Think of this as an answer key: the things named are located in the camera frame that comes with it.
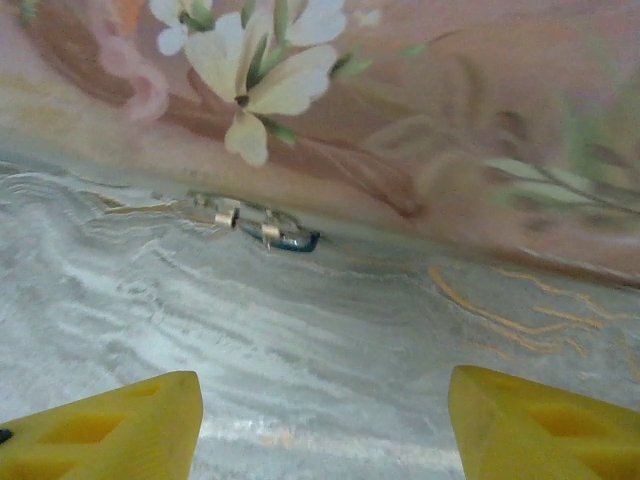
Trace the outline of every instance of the green leaf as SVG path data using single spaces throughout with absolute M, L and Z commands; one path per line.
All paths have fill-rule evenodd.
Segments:
M 533 165 L 511 158 L 492 158 L 483 163 L 488 167 L 532 182 L 553 184 L 554 181 L 557 181 L 567 185 L 570 189 L 579 191 L 587 191 L 592 187 L 590 180 L 557 168 L 540 167 L 540 169 L 536 169 Z
M 194 30 L 198 32 L 207 32 L 215 27 L 215 18 L 210 9 L 204 6 L 202 0 L 194 2 L 191 20 L 195 21 Z
M 244 6 L 242 7 L 242 13 L 240 14 L 242 28 L 247 28 L 247 24 L 251 19 L 251 15 L 256 9 L 256 0 L 246 0 L 244 2 Z
M 186 12 L 180 16 L 180 22 L 189 27 L 189 30 L 193 30 L 195 32 L 206 32 L 211 30 L 210 28 L 201 25 L 195 18 L 191 18 Z
M 358 59 L 353 53 L 346 53 L 334 63 L 329 76 L 331 78 L 351 77 L 364 72 L 371 65 L 373 65 L 373 59 Z
M 289 2 L 288 0 L 276 0 L 273 17 L 274 33 L 278 45 L 285 45 L 287 29 L 289 28 Z
M 412 58 L 420 55 L 427 49 L 426 45 L 414 45 L 413 47 L 408 47 L 402 49 L 400 55 L 404 58 Z
M 589 144 L 602 143 L 604 140 L 598 119 L 580 116 L 576 109 L 565 101 L 563 123 L 568 137 L 567 154 L 571 171 L 589 180 L 602 180 L 605 166 L 589 149 Z
M 511 204 L 518 197 L 529 198 L 547 207 L 569 208 L 575 205 L 594 203 L 593 200 L 560 185 L 535 182 L 520 182 L 501 188 L 496 192 L 494 201 L 500 204 Z
M 251 64 L 249 65 L 249 72 L 247 74 L 247 91 L 251 90 L 262 80 L 262 59 L 264 58 L 264 54 L 267 50 L 267 42 L 269 41 L 269 35 L 264 34 L 258 43 L 258 47 L 256 48 L 255 53 L 253 54 L 253 58 L 251 59 Z
M 258 118 L 267 129 L 267 132 L 271 135 L 282 140 L 288 145 L 293 146 L 296 144 L 296 134 L 289 127 L 285 127 L 284 125 L 262 115 L 258 116 Z
M 27 25 L 38 15 L 40 0 L 22 0 L 20 3 L 20 21 Z
M 273 70 L 284 58 L 284 47 L 276 48 L 264 57 L 262 61 L 262 66 L 260 67 L 260 77 L 266 77 L 271 70 Z
M 492 158 L 483 162 L 487 167 L 502 170 L 515 177 L 528 180 L 544 180 L 545 176 L 538 172 L 532 165 L 513 160 L 511 158 Z

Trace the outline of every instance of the flower petal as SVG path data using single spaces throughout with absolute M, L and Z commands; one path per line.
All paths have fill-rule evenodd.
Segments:
M 304 12 L 308 0 L 289 0 L 289 20 L 294 23 Z
M 180 12 L 182 4 L 179 0 L 151 0 L 149 10 L 154 17 L 169 26 L 180 24 Z
M 306 10 L 289 28 L 287 40 L 307 47 L 335 40 L 347 27 L 345 0 L 309 0 Z
M 249 92 L 251 112 L 299 115 L 329 88 L 329 71 L 338 59 L 330 45 L 287 58 Z
M 242 45 L 242 55 L 240 56 L 240 66 L 236 75 L 236 93 L 238 95 L 246 95 L 247 93 L 247 75 L 251 67 L 251 60 L 258 49 L 258 45 L 265 35 L 268 36 L 267 46 L 271 42 L 272 21 L 270 16 L 264 10 L 257 9 L 251 15 L 247 28 L 244 31 L 244 40 Z
M 224 146 L 239 154 L 249 165 L 261 167 L 267 163 L 267 129 L 250 113 L 239 111 L 224 137 Z
M 216 29 L 191 35 L 185 53 L 202 80 L 225 102 L 234 102 L 244 30 L 240 14 L 221 16 Z
M 184 47 L 188 35 L 189 29 L 185 25 L 167 28 L 158 35 L 158 50 L 168 57 L 175 55 Z

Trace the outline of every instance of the gray marbled surface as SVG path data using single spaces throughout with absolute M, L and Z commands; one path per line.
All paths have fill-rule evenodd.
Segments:
M 348 239 L 310 256 L 3 165 L 0 421 L 190 369 L 192 478 L 462 479 L 451 370 L 638 408 L 639 295 Z

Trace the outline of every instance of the floral pattern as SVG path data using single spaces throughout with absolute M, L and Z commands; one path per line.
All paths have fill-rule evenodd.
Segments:
M 338 59 L 333 47 L 322 45 L 266 69 L 270 28 L 270 18 L 262 11 L 253 14 L 246 29 L 240 13 L 230 13 L 218 19 L 215 30 L 193 35 L 186 47 L 187 58 L 205 83 L 222 100 L 237 105 L 225 146 L 254 166 L 268 158 L 262 116 L 303 113 L 329 88 L 329 71 Z
M 24 0 L 13 14 L 81 91 L 161 119 L 145 138 L 176 135 L 177 155 L 126 158 L 150 175 L 211 189 L 220 175 L 326 212 L 351 201 L 330 192 L 364 193 L 416 235 L 640 278 L 640 16 L 623 1 L 571 18 L 468 2 L 478 16 L 455 28 L 451 2 L 419 0 Z M 273 184 L 282 173 L 320 190 Z
M 259 167 L 269 157 L 268 136 L 289 144 L 295 132 L 273 115 L 297 116 L 324 95 L 339 73 L 369 64 L 340 57 L 329 42 L 345 30 L 345 0 L 274 0 L 214 17 L 212 0 L 150 0 L 167 25 L 157 38 L 163 55 L 184 49 L 190 65 L 211 91 L 235 106 L 225 135 L 229 152 Z
M 184 47 L 190 29 L 211 28 L 213 0 L 151 0 L 151 13 L 167 28 L 158 36 L 158 50 L 175 55 Z

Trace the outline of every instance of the yellow plastic piece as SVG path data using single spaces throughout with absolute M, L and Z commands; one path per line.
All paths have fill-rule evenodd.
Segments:
M 468 480 L 640 480 L 640 414 L 472 366 L 449 414 Z
M 0 480 L 186 480 L 202 414 L 196 374 L 173 372 L 0 424 Z

